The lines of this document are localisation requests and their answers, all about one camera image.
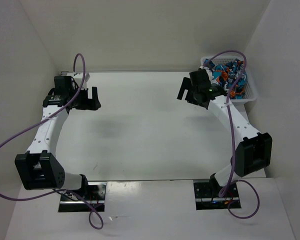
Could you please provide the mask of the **colourful patterned shorts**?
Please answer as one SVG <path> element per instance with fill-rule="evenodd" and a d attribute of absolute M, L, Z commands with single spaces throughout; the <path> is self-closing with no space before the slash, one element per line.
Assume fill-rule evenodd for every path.
<path fill-rule="evenodd" d="M 235 59 L 226 61 L 224 64 L 215 64 L 215 62 L 209 61 L 208 58 L 204 60 L 201 69 L 207 71 L 212 84 L 221 86 L 226 92 L 230 90 L 232 85 L 235 83 L 237 77 L 240 75 L 244 68 L 245 61 Z M 230 91 L 230 98 L 232 100 L 241 100 L 245 96 L 245 85 L 247 83 L 247 74 L 244 71 L 241 78 L 238 80 L 236 85 Z"/>

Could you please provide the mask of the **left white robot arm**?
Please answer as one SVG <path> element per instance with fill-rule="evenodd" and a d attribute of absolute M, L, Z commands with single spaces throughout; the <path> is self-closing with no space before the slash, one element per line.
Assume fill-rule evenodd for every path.
<path fill-rule="evenodd" d="M 92 87 L 88 97 L 88 73 L 54 77 L 52 88 L 43 100 L 42 120 L 33 142 L 23 154 L 15 157 L 15 166 L 26 190 L 66 189 L 79 200 L 90 194 L 83 174 L 67 173 L 56 158 L 59 136 L 72 109 L 96 111 L 101 108 L 98 90 Z"/>

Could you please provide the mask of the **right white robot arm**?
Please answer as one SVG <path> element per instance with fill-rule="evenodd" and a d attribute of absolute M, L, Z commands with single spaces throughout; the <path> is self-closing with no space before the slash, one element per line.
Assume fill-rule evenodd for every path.
<path fill-rule="evenodd" d="M 211 83 L 205 69 L 183 78 L 177 99 L 207 109 L 231 134 L 234 152 L 230 164 L 209 179 L 213 196 L 223 197 L 230 184 L 270 165 L 273 143 L 270 134 L 253 127 L 227 98 L 226 91 Z"/>

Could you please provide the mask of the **white plastic basket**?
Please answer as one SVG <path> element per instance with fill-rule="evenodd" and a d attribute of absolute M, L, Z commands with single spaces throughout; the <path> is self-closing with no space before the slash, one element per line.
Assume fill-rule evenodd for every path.
<path fill-rule="evenodd" d="M 233 55 L 233 54 L 230 54 L 230 53 L 219 55 L 215 58 L 213 58 L 212 56 L 203 56 L 200 59 L 201 67 L 202 67 L 202 64 L 204 63 L 205 59 L 208 59 L 207 64 L 210 61 L 215 62 L 215 64 L 225 64 L 226 61 L 232 61 L 232 60 L 235 60 L 235 59 L 245 61 L 242 56 Z M 249 73 L 248 68 L 245 68 L 244 71 L 247 74 L 247 82 L 246 82 L 245 87 L 244 87 L 245 96 L 243 97 L 243 99 L 231 99 L 230 98 L 232 103 L 234 103 L 235 105 L 244 105 L 248 102 L 253 102 L 257 99 L 257 96 L 258 96 L 258 93 L 257 93 L 256 87 L 255 87 L 252 75 Z"/>

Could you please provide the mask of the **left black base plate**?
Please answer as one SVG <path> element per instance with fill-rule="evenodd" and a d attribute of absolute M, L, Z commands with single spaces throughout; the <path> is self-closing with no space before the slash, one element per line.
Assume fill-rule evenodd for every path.
<path fill-rule="evenodd" d="M 73 190 L 76 194 L 80 195 L 98 212 L 105 211 L 106 201 L 106 188 L 105 182 L 88 182 L 87 191 Z M 58 212 L 59 213 L 81 213 L 90 212 L 91 209 L 76 195 L 70 192 L 60 194 L 60 201 Z"/>

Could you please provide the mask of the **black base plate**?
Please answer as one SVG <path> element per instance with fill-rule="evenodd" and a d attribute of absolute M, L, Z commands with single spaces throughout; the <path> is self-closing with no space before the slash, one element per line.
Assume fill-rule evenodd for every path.
<path fill-rule="evenodd" d="M 87 191 L 73 190 L 76 194 L 80 195 L 98 212 L 105 211 L 106 201 L 106 188 L 105 182 L 88 182 Z M 90 212 L 91 209 L 76 195 L 70 192 L 60 194 L 60 201 L 58 212 L 59 213 L 81 213 Z"/>
<path fill-rule="evenodd" d="M 224 197 L 219 197 L 217 192 L 213 192 L 207 179 L 193 181 L 196 210 L 222 210 L 240 209 L 241 203 L 237 185 L 229 187 Z"/>

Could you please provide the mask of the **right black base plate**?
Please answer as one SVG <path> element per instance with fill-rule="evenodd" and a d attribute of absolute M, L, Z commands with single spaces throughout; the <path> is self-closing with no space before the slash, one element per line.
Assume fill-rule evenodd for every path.
<path fill-rule="evenodd" d="M 207 179 L 193 181 L 196 210 L 222 210 L 240 209 L 241 203 L 237 185 L 229 187 L 224 197 L 219 197 L 217 192 L 213 192 Z"/>

